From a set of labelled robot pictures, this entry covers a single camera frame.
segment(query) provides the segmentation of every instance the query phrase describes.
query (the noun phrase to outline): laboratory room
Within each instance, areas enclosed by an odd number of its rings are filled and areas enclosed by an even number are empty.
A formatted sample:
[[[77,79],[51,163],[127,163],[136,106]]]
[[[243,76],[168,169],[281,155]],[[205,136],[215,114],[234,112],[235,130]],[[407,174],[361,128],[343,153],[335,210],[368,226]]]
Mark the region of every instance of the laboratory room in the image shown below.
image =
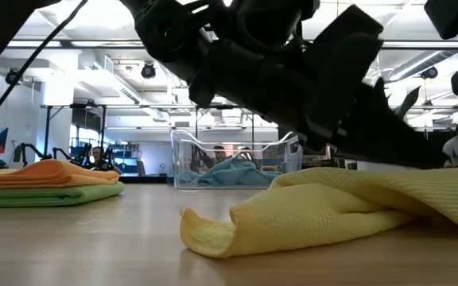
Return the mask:
[[[0,285],[458,286],[458,0],[0,0]]]

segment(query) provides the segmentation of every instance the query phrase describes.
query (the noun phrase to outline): table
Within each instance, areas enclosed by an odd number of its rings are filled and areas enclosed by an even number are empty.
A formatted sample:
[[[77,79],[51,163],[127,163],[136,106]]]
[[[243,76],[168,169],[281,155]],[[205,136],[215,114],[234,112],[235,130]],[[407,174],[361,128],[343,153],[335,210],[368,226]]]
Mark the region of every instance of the table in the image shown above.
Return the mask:
[[[231,205],[256,192],[127,185],[78,207],[0,209],[0,285],[458,286],[458,227],[446,222],[227,260],[185,249],[181,207],[227,219]]]

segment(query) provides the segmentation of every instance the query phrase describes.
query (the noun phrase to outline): blue towel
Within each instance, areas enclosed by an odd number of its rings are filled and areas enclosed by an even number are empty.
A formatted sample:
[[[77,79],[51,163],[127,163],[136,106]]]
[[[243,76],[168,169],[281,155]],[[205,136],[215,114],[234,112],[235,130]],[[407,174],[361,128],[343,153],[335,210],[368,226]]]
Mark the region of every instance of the blue towel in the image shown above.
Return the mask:
[[[268,187],[280,175],[280,172],[259,171],[254,163],[242,157],[232,157],[204,174],[186,171],[178,174],[177,179],[181,184],[199,184],[202,187]]]

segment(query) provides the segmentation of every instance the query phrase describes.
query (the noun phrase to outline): green towel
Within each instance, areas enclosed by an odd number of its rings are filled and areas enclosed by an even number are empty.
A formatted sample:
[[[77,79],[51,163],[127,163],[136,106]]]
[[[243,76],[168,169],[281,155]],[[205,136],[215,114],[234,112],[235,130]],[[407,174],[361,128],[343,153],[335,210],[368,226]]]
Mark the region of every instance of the green towel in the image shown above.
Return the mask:
[[[0,189],[0,207],[65,207],[105,199],[123,191],[123,183],[84,187]]]

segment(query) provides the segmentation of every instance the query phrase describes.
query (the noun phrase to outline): orange towel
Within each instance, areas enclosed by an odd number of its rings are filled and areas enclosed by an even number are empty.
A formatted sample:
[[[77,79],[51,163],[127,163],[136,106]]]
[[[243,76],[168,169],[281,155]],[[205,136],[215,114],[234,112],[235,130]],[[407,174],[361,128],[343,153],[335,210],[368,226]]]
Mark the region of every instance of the orange towel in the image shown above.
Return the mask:
[[[43,160],[20,170],[0,170],[0,189],[77,187],[116,184],[116,172],[89,171],[58,160]]]

